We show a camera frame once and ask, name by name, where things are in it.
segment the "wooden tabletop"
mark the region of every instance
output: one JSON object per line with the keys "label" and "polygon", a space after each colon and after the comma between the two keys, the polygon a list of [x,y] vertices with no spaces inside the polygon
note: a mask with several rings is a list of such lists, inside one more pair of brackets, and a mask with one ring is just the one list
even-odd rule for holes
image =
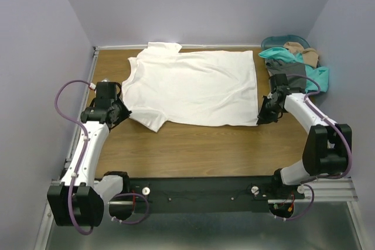
{"label": "wooden tabletop", "polygon": [[[225,50],[253,50],[260,105],[263,95],[270,91],[264,61],[258,56],[260,48]],[[123,82],[130,75],[128,58],[136,57],[140,51],[100,51],[93,82],[105,78]],[[130,177],[269,175],[299,161],[306,138],[306,132],[291,114],[284,114],[277,124],[255,127],[167,122],[158,133],[127,119],[111,131],[104,143],[96,177],[114,170],[126,171]]]}

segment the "white t-shirt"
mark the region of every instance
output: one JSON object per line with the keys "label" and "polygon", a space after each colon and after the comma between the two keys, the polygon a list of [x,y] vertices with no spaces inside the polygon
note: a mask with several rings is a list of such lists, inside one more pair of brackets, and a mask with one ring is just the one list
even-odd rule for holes
{"label": "white t-shirt", "polygon": [[130,118],[157,132],[167,120],[183,124],[255,126],[258,114],[253,52],[178,53],[176,43],[149,43],[129,58],[122,83]]}

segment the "turquoise towel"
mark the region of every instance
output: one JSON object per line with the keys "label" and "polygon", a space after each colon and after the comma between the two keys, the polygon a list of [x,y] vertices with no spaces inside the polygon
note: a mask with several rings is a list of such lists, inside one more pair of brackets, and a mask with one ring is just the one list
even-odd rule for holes
{"label": "turquoise towel", "polygon": [[[302,54],[298,53],[294,56],[288,49],[283,47],[274,47],[269,48],[267,50],[262,51],[259,53],[259,56],[265,59],[274,59],[274,60],[282,60],[285,63],[303,63],[304,59],[302,58]],[[321,87],[322,92],[327,92],[328,90],[328,80],[329,80],[329,69],[327,67],[318,67],[313,68],[308,64],[305,65],[306,76],[315,80],[319,86]],[[306,93],[310,91],[317,91],[317,86],[311,82],[306,82]]]}
{"label": "turquoise towel", "polygon": [[298,53],[294,56],[288,49],[282,47],[274,47],[259,53],[259,56],[265,59],[282,60],[286,63],[303,63],[302,54]]}

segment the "floor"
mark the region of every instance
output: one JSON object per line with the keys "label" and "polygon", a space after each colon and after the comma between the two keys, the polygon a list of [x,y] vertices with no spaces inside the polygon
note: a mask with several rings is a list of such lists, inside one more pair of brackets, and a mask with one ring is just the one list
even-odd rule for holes
{"label": "floor", "polygon": [[[305,208],[297,204],[297,209]],[[104,217],[89,236],[53,225],[46,249],[359,250],[347,204],[315,203],[290,222],[267,213],[151,214],[139,225]]]}
{"label": "floor", "polygon": [[[249,49],[226,49],[244,51]],[[270,91],[260,48],[251,49],[257,71],[258,103]],[[195,52],[199,49],[183,49]],[[140,50],[99,52],[93,82],[123,82],[130,74],[129,57]],[[96,177],[126,171],[130,177],[198,177],[269,175],[302,157],[307,134],[295,118],[284,114],[277,124],[256,127],[205,127],[167,122],[158,133],[128,119],[106,140]]]}

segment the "tan towel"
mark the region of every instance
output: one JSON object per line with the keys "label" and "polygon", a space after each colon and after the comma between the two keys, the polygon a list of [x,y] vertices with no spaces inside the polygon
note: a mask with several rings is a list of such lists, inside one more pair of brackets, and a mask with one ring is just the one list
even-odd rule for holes
{"label": "tan towel", "polygon": [[297,53],[301,53],[302,58],[304,59],[304,63],[316,68],[319,55],[314,48],[305,49],[298,42],[286,42],[286,44],[284,44],[284,48],[288,49],[289,52],[294,55],[296,55]]}

